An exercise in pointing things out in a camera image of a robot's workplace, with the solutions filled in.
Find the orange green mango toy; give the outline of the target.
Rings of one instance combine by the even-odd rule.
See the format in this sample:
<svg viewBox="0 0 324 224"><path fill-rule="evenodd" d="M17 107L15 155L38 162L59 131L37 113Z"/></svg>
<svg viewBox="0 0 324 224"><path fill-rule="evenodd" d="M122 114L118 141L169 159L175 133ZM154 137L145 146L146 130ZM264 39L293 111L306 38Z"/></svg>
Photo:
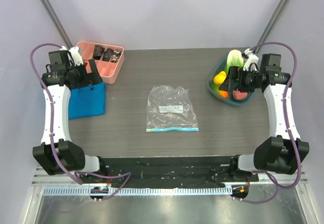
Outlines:
<svg viewBox="0 0 324 224"><path fill-rule="evenodd" d="M227 91L218 91L218 94L222 96L223 98L228 98L229 93Z"/></svg>

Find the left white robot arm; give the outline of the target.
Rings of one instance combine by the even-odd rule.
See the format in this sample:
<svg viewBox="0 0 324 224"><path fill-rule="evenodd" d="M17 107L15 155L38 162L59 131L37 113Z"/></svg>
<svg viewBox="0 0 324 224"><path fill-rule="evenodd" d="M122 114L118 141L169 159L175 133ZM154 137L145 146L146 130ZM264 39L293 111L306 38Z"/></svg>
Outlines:
<svg viewBox="0 0 324 224"><path fill-rule="evenodd" d="M72 142L68 121L105 113L105 83L95 61L92 72L86 66L78 47L49 53L50 63L42 75L46 114L41 145L32 150L33 157L48 175L69 171L90 172L97 183L107 179L108 171L99 156L88 156Z"/></svg>

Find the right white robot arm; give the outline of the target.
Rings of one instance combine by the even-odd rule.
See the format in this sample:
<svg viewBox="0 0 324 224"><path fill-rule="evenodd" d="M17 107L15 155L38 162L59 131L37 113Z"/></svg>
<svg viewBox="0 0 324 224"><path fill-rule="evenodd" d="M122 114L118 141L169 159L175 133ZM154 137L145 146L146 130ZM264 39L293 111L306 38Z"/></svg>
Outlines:
<svg viewBox="0 0 324 224"><path fill-rule="evenodd" d="M269 115L269 137L253 154L239 155L229 167L234 181L242 180L247 172L265 170L292 175L309 153L309 144L301 140L291 104L290 74L282 72L279 54L264 54L259 59L252 51L230 51L228 60L240 60L240 65L228 66L223 91L252 93L261 89Z"/></svg>

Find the clear zip top bag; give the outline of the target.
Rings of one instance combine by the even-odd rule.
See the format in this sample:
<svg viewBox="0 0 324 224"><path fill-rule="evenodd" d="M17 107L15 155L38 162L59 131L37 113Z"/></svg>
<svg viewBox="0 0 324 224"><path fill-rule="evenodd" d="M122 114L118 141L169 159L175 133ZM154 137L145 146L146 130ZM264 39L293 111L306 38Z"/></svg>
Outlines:
<svg viewBox="0 0 324 224"><path fill-rule="evenodd" d="M154 86L147 98L146 132L199 131L189 90Z"/></svg>

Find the green lettuce toy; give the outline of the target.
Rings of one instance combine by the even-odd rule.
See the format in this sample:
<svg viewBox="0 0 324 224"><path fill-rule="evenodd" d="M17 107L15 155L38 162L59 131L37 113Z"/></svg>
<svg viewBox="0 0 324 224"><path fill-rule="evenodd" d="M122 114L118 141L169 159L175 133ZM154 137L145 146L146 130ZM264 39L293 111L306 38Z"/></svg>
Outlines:
<svg viewBox="0 0 324 224"><path fill-rule="evenodd" d="M227 73L231 66L243 67L244 63L241 51L231 50L227 55L225 72Z"/></svg>

